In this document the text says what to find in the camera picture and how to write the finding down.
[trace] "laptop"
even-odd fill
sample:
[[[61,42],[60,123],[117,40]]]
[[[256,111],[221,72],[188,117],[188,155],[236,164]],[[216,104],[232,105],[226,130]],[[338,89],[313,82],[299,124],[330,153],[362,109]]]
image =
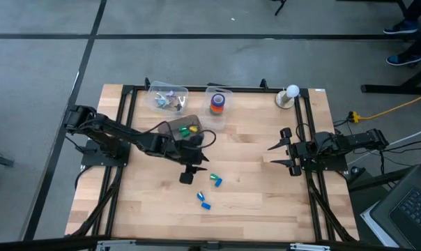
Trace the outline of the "laptop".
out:
[[[421,164],[411,168],[370,216],[400,247],[421,250]]]

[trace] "blue sneaker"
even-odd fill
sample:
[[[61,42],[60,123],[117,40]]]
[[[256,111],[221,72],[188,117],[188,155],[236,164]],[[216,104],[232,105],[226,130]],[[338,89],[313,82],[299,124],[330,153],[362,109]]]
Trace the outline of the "blue sneaker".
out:
[[[384,29],[384,33],[388,35],[415,33],[418,31],[418,21],[402,20],[392,28]]]
[[[386,61],[391,66],[404,66],[410,63],[420,62],[421,55],[410,55],[401,53],[399,55],[389,56]]]

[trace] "blue block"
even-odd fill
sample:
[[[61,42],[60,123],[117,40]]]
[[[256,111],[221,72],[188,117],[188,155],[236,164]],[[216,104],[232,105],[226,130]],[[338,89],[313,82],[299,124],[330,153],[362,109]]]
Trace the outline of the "blue block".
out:
[[[218,180],[217,180],[217,182],[215,182],[215,186],[218,188],[219,186],[220,186],[220,184],[222,183],[222,179],[221,178],[219,178]]]
[[[199,193],[197,193],[197,197],[198,197],[198,199],[199,199],[199,200],[204,201],[204,195],[203,195],[203,192],[199,192]]]
[[[207,210],[210,210],[211,209],[211,205],[209,205],[209,204],[207,204],[207,203],[201,203],[201,207],[204,207],[205,209],[207,209]]]

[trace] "wooden tabletop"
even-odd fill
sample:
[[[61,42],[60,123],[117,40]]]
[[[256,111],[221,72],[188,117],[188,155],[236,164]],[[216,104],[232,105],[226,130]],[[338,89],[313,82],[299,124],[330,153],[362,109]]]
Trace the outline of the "wooden tabletop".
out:
[[[106,84],[98,112],[116,118],[122,85]],[[145,91],[138,91],[133,128],[146,130],[163,120],[164,114],[144,105]],[[309,90],[316,131],[333,131],[326,93]],[[198,114],[204,93],[189,92],[184,115]],[[217,131],[217,141],[203,150],[210,162],[201,166],[192,185],[181,184],[184,166],[145,155],[132,146],[118,197],[112,236],[220,241],[314,241],[305,175],[291,177],[284,165],[270,163],[285,159],[286,147],[267,151],[278,143],[279,130],[297,126],[294,107],[280,109],[273,93],[234,93],[227,126]],[[305,106],[301,100],[303,114]],[[216,188],[209,179],[216,173],[223,179]],[[103,167],[93,167],[80,178],[72,203],[66,233],[73,233],[98,202]],[[325,172],[330,207],[350,235],[358,238],[345,180]],[[202,191],[212,208],[206,210],[196,194]],[[108,208],[102,216],[105,231]],[[324,218],[319,209],[322,232]]]

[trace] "laptop keyboard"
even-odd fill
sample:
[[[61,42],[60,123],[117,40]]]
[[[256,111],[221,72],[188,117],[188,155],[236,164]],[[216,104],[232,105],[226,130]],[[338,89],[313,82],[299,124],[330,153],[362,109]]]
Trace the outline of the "laptop keyboard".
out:
[[[421,191],[413,188],[398,206],[414,223],[421,227]]]

